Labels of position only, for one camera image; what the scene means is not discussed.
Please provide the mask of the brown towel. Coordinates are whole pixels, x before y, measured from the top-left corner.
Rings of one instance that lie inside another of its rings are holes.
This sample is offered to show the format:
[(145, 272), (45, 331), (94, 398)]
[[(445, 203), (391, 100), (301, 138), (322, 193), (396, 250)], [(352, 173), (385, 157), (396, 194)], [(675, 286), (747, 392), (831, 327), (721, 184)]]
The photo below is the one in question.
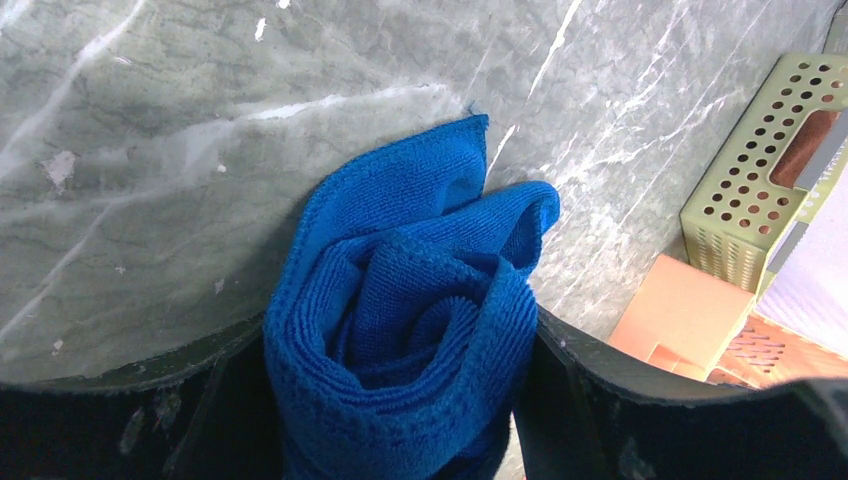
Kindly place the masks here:
[(812, 112), (772, 169), (769, 181), (784, 188), (792, 188), (839, 116), (840, 113), (836, 111)]

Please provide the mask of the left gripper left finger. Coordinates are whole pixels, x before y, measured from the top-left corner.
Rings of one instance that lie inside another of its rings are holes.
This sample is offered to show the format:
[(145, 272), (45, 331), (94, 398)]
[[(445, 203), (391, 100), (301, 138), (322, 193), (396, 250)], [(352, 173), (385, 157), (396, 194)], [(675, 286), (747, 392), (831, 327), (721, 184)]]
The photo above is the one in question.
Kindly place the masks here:
[(85, 378), (1, 386), (5, 479), (279, 479), (261, 316)]

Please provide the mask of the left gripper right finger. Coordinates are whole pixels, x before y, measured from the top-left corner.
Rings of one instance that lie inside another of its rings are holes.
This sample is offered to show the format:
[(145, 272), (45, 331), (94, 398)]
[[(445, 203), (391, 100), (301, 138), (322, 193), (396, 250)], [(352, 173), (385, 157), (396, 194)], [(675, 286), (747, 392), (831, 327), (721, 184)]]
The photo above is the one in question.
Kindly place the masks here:
[(843, 479), (847, 384), (714, 386), (539, 313), (515, 409), (530, 479)]

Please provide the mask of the blue towel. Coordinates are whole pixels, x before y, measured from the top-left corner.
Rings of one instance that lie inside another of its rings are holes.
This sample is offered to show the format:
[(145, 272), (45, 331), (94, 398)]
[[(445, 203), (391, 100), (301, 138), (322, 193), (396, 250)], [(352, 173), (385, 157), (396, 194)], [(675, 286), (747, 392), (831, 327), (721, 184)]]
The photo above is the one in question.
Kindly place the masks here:
[(288, 479), (491, 479), (557, 191), (486, 193), (484, 114), (363, 154), (303, 210), (264, 350)]

